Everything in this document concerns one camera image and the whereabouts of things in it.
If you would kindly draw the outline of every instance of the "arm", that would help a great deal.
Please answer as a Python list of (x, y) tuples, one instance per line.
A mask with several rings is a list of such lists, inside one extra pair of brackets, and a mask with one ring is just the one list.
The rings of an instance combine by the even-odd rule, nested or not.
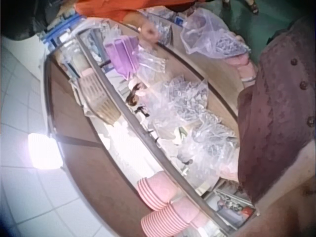
[(232, 237), (299, 237), (315, 231), (315, 178), (288, 192)]
[(133, 25), (137, 28), (141, 28), (147, 22), (148, 19), (138, 11), (130, 11), (122, 20), (122, 23)]

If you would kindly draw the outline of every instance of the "floor tile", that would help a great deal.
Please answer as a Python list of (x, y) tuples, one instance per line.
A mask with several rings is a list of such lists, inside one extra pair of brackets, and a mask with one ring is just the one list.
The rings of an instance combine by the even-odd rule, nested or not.
[(58, 208), (57, 212), (77, 237), (92, 236), (100, 228), (101, 223), (80, 199)]
[(6, 92), (17, 99), (20, 103), (28, 105), (30, 91), (30, 81), (27, 79), (18, 79), (15, 75), (13, 75)]
[(28, 81), (35, 79), (31, 72), (27, 70), (27, 68), (24, 67), (20, 62), (17, 63), (13, 74), (16, 75), (18, 78), (26, 79)]
[(1, 66), (1, 91), (6, 92), (8, 89), (10, 78), (12, 73), (5, 68), (4, 66)]
[(22, 237), (73, 237), (54, 211), (22, 223), (18, 228)]
[(35, 112), (34, 110), (28, 109), (29, 116), (29, 133), (40, 133), (46, 134), (46, 126), (43, 115)]
[(38, 174), (54, 207), (59, 207), (78, 198), (78, 193), (62, 169), (38, 170)]
[(111, 232), (105, 229), (105, 227), (102, 227), (94, 237), (114, 237), (114, 236), (116, 235), (113, 235)]
[(0, 92), (0, 93), (1, 93), (1, 109), (2, 109), (5, 93), (4, 92)]
[(2, 124), (1, 126), (1, 165), (30, 167), (28, 134)]
[(16, 223), (52, 209), (35, 169), (3, 167), (2, 183)]
[(14, 223), (13, 217), (11, 215), (11, 212), (10, 212), (10, 209), (9, 209), (9, 206), (8, 206), (8, 203), (7, 203), (7, 200), (6, 200), (6, 197), (5, 197), (2, 185), (1, 185), (0, 192), (1, 192), (1, 196), (0, 196), (0, 198), (1, 198), (0, 199), (0, 207), (1, 207), (0, 217), (1, 217), (1, 220), (3, 221), (3, 225), (6, 228), (9, 228), (9, 227), (13, 226), (15, 223)]
[(32, 91), (40, 95), (40, 80), (33, 78), (31, 83)]
[(29, 107), (37, 111), (38, 113), (43, 113), (41, 108), (40, 96), (33, 91), (30, 92)]
[(1, 116), (2, 123), (28, 131), (27, 107), (10, 95), (5, 95)]
[(1, 65), (13, 72), (18, 60), (3, 46), (1, 46)]

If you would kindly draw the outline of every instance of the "pink cup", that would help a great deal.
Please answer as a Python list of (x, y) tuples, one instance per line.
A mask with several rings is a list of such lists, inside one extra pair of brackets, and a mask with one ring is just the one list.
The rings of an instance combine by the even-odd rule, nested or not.
[(209, 221), (208, 217), (203, 212), (200, 211), (198, 215), (192, 220), (191, 226), (198, 229), (200, 227), (205, 226), (208, 221)]
[(189, 226), (173, 210), (171, 204), (143, 217), (141, 225), (147, 237), (172, 237)]
[(138, 181), (137, 191), (144, 203), (146, 203), (146, 205), (152, 210), (158, 211), (168, 205), (168, 203), (162, 202), (157, 195), (154, 194), (152, 189), (149, 187), (147, 178)]
[(150, 188), (156, 196), (164, 203), (170, 200), (177, 194), (177, 186), (169, 179), (164, 171), (160, 171), (147, 179)]
[(187, 198), (183, 197), (179, 201), (171, 204), (175, 212), (186, 223), (191, 223), (193, 219), (198, 215), (199, 209)]

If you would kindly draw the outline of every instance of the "person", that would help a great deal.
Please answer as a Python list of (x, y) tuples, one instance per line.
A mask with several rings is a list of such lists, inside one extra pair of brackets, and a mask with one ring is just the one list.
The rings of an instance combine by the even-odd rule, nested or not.
[(159, 32), (154, 24), (137, 10), (166, 6), (173, 11), (185, 11), (195, 4), (197, 0), (77, 0), (76, 11), (87, 17), (110, 18), (140, 28), (140, 36), (149, 42), (159, 40)]
[(248, 55), (226, 60), (245, 83), (238, 180), (260, 213), (234, 237), (315, 236), (315, 56), (303, 17), (269, 40), (258, 70)]

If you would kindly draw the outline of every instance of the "display counter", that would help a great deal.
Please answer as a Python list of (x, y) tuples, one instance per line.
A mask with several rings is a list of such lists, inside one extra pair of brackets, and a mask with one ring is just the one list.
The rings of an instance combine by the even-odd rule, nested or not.
[[(118, 25), (124, 35), (138, 35), (134, 29), (122, 24)], [(85, 56), (84, 61), (94, 71), (102, 89), (162, 170), (179, 187), (182, 194), (200, 208), (223, 233), (231, 234), (235, 228), (223, 221), (223, 218), (206, 203), (201, 194), (187, 182), (161, 147), (157, 146), (153, 135), (140, 124), (135, 114), (123, 101), (122, 95), (117, 92), (117, 88), (113, 86), (102, 69), (107, 62), (95, 60), (81, 38), (83, 33), (76, 35), (74, 39), (65, 42), (52, 52), (45, 64), (45, 97), (49, 131), (58, 141), (64, 163), (82, 194), (99, 216), (119, 235), (145, 236), (140, 220), (151, 210), (142, 202), (122, 168), (105, 148), (91, 119), (86, 117), (80, 102), (82, 98), (80, 86), (74, 88), (71, 83), (73, 79), (66, 73), (67, 69), (62, 68), (60, 62), (57, 62), (61, 48), (71, 41), (78, 44), (81, 54)], [(182, 56), (183, 52), (180, 49), (157, 45), (155, 50), (158, 57), (166, 59), (166, 72), (170, 78), (183, 75), (185, 80), (191, 82), (207, 79), (210, 90), (207, 109), (221, 117), (222, 123), (238, 134), (237, 108), (233, 100), (237, 98), (240, 85), (237, 83), (230, 85), (230, 81), (236, 79), (234, 72), (226, 70), (225, 66), (212, 60), (205, 61), (205, 65), (202, 65), (202, 61), (197, 58), (197, 61), (194, 61), (194, 57)], [(228, 91), (225, 90), (225, 84), (230, 85)]]

